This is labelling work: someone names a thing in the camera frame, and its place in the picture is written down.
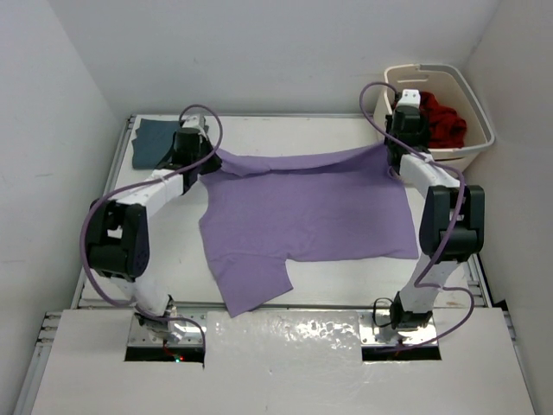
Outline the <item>blue t shirt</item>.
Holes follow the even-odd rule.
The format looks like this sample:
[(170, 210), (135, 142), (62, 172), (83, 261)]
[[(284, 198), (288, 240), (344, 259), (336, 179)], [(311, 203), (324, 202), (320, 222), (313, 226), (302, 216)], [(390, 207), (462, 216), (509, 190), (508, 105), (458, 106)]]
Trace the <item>blue t shirt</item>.
[(163, 121), (143, 118), (131, 142), (132, 168), (153, 169), (172, 148), (173, 136), (179, 127), (177, 121)]

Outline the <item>lavender garment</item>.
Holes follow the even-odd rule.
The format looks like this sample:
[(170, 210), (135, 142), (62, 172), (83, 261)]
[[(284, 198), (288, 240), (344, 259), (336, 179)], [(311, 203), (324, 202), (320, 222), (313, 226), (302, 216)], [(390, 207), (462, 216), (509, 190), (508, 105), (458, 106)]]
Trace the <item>lavender garment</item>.
[(375, 144), (307, 156), (219, 153), (202, 177), (207, 263), (231, 316), (292, 288), (296, 262), (419, 256), (404, 185)]

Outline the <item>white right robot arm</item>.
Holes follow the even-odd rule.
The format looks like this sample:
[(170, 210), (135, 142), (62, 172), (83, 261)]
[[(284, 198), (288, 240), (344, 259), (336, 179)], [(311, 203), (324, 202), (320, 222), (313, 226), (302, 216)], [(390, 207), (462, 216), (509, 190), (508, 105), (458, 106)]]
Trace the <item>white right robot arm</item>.
[(484, 244), (485, 193), (429, 153), (429, 125), (421, 111), (398, 104), (386, 117), (385, 145), (392, 170), (424, 199), (419, 227), (421, 255), (410, 281), (390, 307), (393, 329), (428, 324), (435, 299), (450, 275)]

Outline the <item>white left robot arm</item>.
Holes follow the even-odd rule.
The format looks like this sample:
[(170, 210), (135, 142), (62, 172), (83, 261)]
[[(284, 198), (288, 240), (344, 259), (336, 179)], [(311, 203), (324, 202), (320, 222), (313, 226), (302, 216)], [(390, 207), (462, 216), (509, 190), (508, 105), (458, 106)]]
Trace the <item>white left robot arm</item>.
[(182, 125), (147, 179), (99, 203), (86, 229), (87, 264), (124, 293), (141, 326), (165, 341), (180, 340), (195, 323), (178, 316), (173, 298), (143, 275), (150, 257), (149, 219), (220, 167), (207, 128)]

